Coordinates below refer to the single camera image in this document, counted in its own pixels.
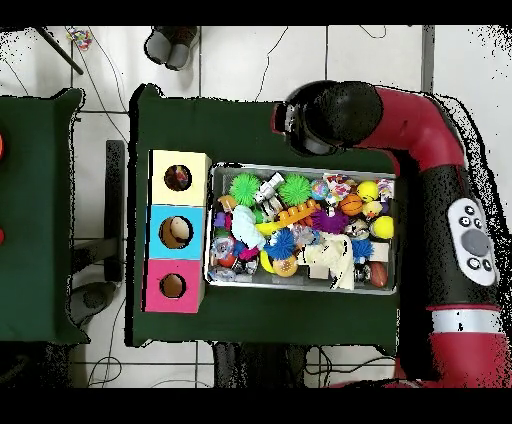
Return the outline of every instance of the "green tablecloth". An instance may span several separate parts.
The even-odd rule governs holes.
[[[66,314],[70,121],[82,92],[0,97],[0,340],[86,342]]]
[[[379,152],[353,150],[315,158],[292,153],[283,137],[270,130],[272,108],[272,103],[164,99],[152,85],[134,94],[131,139],[136,147],[130,147],[130,161],[136,160],[136,169],[129,172],[130,184],[136,178],[137,213],[135,233],[129,234],[136,236],[129,336],[135,345],[147,339],[359,344],[380,345],[393,354],[397,295],[209,286],[198,314],[140,310],[149,149],[204,152],[213,162],[393,173],[391,162]],[[128,219],[134,217],[128,213]]]

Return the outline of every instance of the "control button panel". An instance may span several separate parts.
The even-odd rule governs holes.
[[[496,273],[491,241],[483,232],[483,216],[477,204],[467,198],[456,200],[448,208],[448,222],[461,271],[477,284],[492,285]]]

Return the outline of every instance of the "colorful toy pile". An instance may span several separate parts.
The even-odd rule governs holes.
[[[279,277],[309,267],[332,289],[387,285],[393,182],[324,174],[308,180],[276,172],[268,181],[241,173],[217,199],[210,272],[217,281],[251,281],[258,264]]]

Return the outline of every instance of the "table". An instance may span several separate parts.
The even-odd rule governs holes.
[[[128,167],[127,252],[134,252],[134,256],[127,257],[128,344],[140,346],[148,339],[357,344],[377,345],[388,354],[395,353],[397,294],[209,286],[195,315],[140,310],[149,149],[203,152],[213,163],[393,173],[388,157],[375,151],[351,150],[313,158],[292,153],[283,137],[270,130],[273,106],[216,99],[163,99],[153,85],[142,85],[134,93]]]

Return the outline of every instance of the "purple toy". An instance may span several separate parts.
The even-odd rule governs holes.
[[[329,216],[323,209],[311,214],[313,229],[330,234],[341,234],[348,224],[349,217],[340,211],[334,211],[334,216]]]

